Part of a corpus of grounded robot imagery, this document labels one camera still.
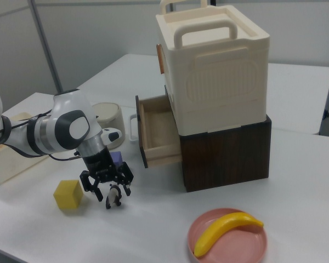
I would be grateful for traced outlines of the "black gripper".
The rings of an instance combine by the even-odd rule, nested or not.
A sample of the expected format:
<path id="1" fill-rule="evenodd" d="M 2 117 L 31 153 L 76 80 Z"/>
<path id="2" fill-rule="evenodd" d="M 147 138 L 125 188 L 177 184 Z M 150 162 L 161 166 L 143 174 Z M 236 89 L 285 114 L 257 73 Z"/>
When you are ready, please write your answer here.
<path id="1" fill-rule="evenodd" d="M 121 184 L 127 196 L 131 195 L 130 185 L 134 175 L 128 164 L 122 162 L 116 168 L 108 148 L 104 148 L 95 155 L 82 158 L 88 171 L 84 170 L 80 174 L 80 180 L 85 192 L 92 192 L 98 201 L 103 200 L 103 195 L 98 185 L 100 182 L 116 182 Z"/>

